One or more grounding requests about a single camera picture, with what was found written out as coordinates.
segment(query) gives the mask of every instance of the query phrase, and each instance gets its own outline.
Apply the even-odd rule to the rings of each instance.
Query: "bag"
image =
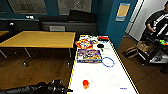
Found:
[[[138,55],[138,49],[136,47],[130,47],[124,52],[126,58],[133,58]]]

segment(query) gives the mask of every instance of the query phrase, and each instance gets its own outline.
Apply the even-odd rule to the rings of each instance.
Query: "white table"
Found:
[[[77,63],[75,60],[69,83],[69,88],[73,92],[70,94],[138,94],[112,43],[109,41],[103,44],[102,58],[111,58],[115,62],[114,66],[106,67],[102,63]],[[99,49],[97,44],[93,45],[93,49]],[[84,89],[82,82],[86,79],[89,81],[89,87]]]

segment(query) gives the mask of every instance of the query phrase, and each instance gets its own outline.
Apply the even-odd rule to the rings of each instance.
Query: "black machine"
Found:
[[[37,85],[2,90],[0,94],[66,94],[67,92],[73,92],[73,90],[63,86],[61,80],[53,80],[48,84],[40,82]]]

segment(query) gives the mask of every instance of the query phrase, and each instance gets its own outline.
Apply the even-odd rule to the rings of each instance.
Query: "white surface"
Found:
[[[133,22],[135,15],[137,14],[138,9],[140,8],[140,5],[143,0],[138,0],[137,6],[135,7],[135,10],[132,14],[131,20],[127,26],[127,29],[125,32],[129,32],[130,27],[132,25],[131,22]],[[154,12],[164,9],[164,4],[167,0],[144,0],[143,6],[137,16],[137,19],[135,20],[135,23],[133,24],[133,27],[130,31],[130,35],[135,38],[136,40],[139,40],[142,36],[142,33],[145,29],[145,21],[147,18]]]
[[[75,62],[70,94],[137,94],[110,43],[103,44],[102,57],[110,57],[115,65],[106,67],[102,63]],[[89,81],[88,89],[83,88],[83,80]]]

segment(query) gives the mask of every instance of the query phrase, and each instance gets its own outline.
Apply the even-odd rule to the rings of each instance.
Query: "tabletop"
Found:
[[[75,33],[22,31],[0,43],[0,47],[73,48]]]
[[[104,45],[103,51],[97,44],[93,44],[93,49],[100,50],[102,63],[79,63],[75,60],[69,83],[69,88],[73,92],[70,94],[137,94],[138,91],[112,43],[108,41],[101,44]],[[89,82],[87,89],[83,87],[84,80]]]

